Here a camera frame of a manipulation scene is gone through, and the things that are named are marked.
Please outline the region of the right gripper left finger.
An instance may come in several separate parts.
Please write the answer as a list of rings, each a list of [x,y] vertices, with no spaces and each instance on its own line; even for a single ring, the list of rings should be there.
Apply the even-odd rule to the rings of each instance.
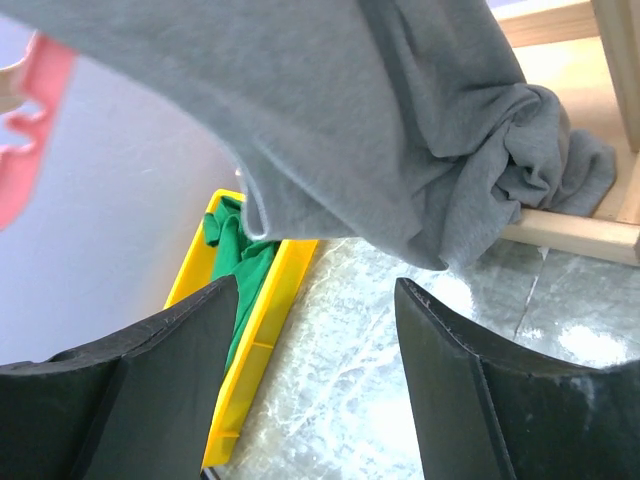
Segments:
[[[196,479],[233,335],[227,276],[44,362],[1,369],[5,479]]]

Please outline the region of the grey tank top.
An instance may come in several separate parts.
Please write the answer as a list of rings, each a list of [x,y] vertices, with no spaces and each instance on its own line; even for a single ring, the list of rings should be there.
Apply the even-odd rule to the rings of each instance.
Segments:
[[[523,208],[586,216],[614,150],[529,84],[483,1],[5,1],[151,88],[239,164],[257,240],[361,237],[430,270]]]

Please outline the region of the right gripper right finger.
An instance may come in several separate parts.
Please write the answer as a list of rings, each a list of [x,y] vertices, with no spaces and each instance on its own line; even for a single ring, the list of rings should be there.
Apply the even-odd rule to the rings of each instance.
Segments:
[[[508,340],[414,281],[394,292],[428,479],[635,479],[639,364],[591,368]]]

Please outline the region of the pink plastic hanger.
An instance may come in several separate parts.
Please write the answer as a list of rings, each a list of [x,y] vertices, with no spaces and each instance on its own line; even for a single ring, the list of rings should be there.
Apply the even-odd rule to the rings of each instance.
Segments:
[[[19,87],[26,102],[6,113],[6,127],[27,139],[1,148],[1,227],[24,210],[36,183],[59,107],[71,80],[75,52],[46,35],[32,35]]]

